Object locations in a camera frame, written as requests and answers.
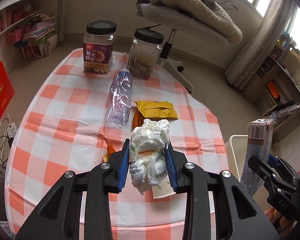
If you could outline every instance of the red and white checkered tablecloth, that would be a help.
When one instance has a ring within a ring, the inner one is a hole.
[[[134,103],[129,123],[123,129],[106,126],[109,88],[114,74],[125,68],[128,60],[127,54],[114,52],[113,56],[108,74],[85,73],[82,49],[74,50],[47,78],[26,111],[11,147],[5,178],[6,212],[13,232],[18,232],[65,171],[90,171],[101,163],[107,144],[120,150],[131,133],[137,109]],[[134,79],[132,100],[172,103],[179,116],[170,122],[173,148],[206,171],[219,173],[228,169],[216,117],[162,67],[155,67],[149,80]],[[148,190],[142,196],[132,186],[128,173],[122,193],[110,194],[109,204],[114,240],[182,239],[185,194],[154,200]],[[210,211],[213,220],[213,204]],[[80,228],[82,238],[83,226]]]

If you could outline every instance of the jar lid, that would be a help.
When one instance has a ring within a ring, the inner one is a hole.
[[[149,29],[136,29],[134,37],[152,44],[162,44],[164,36],[161,33]]]
[[[110,21],[94,21],[87,24],[87,33],[93,35],[107,35],[115,33],[117,25]]]

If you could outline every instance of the beige fleece blanket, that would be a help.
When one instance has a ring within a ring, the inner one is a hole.
[[[191,18],[215,29],[224,35],[230,43],[237,44],[242,40],[241,30],[217,3],[206,6],[201,0],[150,0],[150,2],[189,12]]]

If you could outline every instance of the chair wheel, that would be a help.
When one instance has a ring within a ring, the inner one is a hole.
[[[182,72],[182,71],[185,70],[185,68],[184,68],[183,66],[178,66],[178,67],[177,67],[177,70],[178,70],[179,72]]]

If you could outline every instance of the metal bolt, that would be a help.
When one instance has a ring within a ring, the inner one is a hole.
[[[185,164],[185,167],[186,167],[187,169],[193,169],[193,168],[194,168],[194,163],[186,163],[186,164]]]
[[[231,176],[231,172],[230,171],[223,171],[222,176],[224,176],[226,178],[229,178]]]
[[[71,178],[73,176],[73,172],[72,171],[66,171],[65,173],[65,177],[66,178]]]
[[[104,170],[109,169],[110,168],[110,163],[101,163],[100,167]]]

